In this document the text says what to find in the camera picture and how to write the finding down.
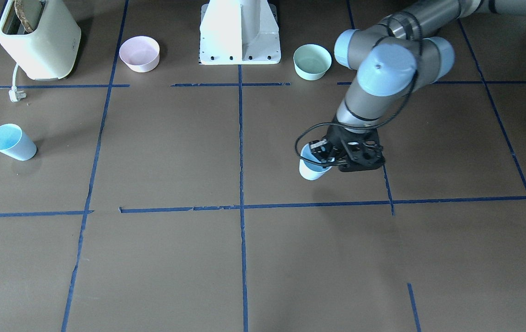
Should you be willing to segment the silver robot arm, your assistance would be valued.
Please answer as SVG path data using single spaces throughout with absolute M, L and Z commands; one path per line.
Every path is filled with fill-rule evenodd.
M 380 168 L 385 159 L 378 128 L 390 105 L 445 76 L 455 62 L 450 42 L 434 36 L 441 27 L 472 13 L 526 16 L 526 0 L 419 0 L 366 30 L 349 29 L 335 42 L 336 61 L 357 72 L 327 133 L 303 148 L 300 160 L 324 171 Z

